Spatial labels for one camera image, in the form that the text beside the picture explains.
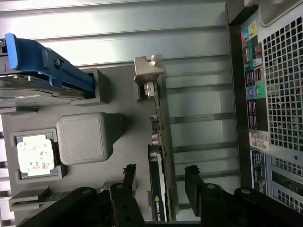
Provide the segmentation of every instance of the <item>ventilation grille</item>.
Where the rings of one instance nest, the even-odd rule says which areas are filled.
[[[303,151],[302,17],[263,40],[271,144]]]
[[[293,197],[289,196],[287,193],[282,192],[280,190],[278,191],[278,195],[275,195],[275,197],[280,200],[282,203],[284,203],[286,206],[294,209],[297,212],[300,212],[303,214],[303,203],[300,201],[294,199]]]
[[[275,161],[272,160],[272,164],[281,169],[287,170],[288,172],[291,172],[291,173],[294,173],[294,174],[297,174],[297,175],[303,177],[302,166],[298,166],[296,164],[287,162],[287,161],[279,159],[279,158],[276,158]]]

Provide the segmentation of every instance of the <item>screw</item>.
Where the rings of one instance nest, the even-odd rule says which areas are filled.
[[[84,191],[82,192],[82,194],[88,194],[88,193],[90,193],[90,190],[89,190],[89,189],[84,190]]]
[[[250,194],[250,191],[247,190],[247,189],[242,189],[241,192],[242,192],[243,194]]]
[[[57,58],[57,64],[60,66],[61,65],[61,61],[60,61],[60,59],[59,58]]]
[[[213,184],[209,184],[207,187],[208,187],[209,189],[214,189],[214,188],[216,188],[216,186],[214,186]]]

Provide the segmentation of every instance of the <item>barcode sticker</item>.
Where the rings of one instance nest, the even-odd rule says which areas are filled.
[[[269,150],[268,137],[259,133],[250,132],[250,145],[261,150]]]

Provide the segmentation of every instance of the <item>metal bracket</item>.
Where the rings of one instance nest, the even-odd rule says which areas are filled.
[[[164,68],[160,67],[157,62],[163,60],[162,55],[153,55],[151,61],[147,61],[146,57],[137,57],[134,59],[134,67],[136,76],[134,81],[141,86],[147,81],[157,80],[158,76],[164,73]]]

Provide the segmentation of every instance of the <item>perforated metal mesh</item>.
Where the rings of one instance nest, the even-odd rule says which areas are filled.
[[[300,201],[294,199],[290,195],[288,195],[285,192],[282,192],[280,190],[277,190],[277,195],[274,195],[277,199],[279,199],[282,203],[284,203],[286,206],[294,209],[297,212],[300,212],[303,214],[303,203]]]
[[[287,170],[288,172],[303,176],[302,166],[298,166],[279,158],[272,158],[272,164],[281,169]]]
[[[263,40],[271,144],[303,151],[302,17]]]

